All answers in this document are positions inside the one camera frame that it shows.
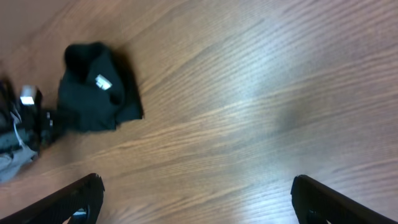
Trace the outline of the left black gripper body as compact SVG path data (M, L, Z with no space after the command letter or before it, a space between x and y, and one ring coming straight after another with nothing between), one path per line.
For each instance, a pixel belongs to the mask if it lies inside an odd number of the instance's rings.
M39 151L66 129L67 115L42 107L39 89L34 105L23 105L19 97L11 83L1 80L1 153L16 151L22 146Z

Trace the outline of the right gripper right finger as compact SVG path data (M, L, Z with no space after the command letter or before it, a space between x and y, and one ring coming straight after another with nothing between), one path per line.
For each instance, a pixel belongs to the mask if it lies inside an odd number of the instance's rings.
M307 175L294 178L290 194L300 224L397 224Z

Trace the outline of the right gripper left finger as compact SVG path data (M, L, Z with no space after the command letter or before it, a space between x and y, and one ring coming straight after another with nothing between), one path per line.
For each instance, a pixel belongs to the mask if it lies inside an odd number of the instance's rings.
M28 207L1 219L9 224L97 222L104 199L102 178L91 173Z

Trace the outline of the black t-shirt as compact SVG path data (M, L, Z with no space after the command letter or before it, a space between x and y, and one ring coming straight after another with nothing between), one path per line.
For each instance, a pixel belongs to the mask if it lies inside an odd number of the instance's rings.
M131 69L102 42L71 44L64 53L65 73L57 109L78 132L115 130L144 116Z

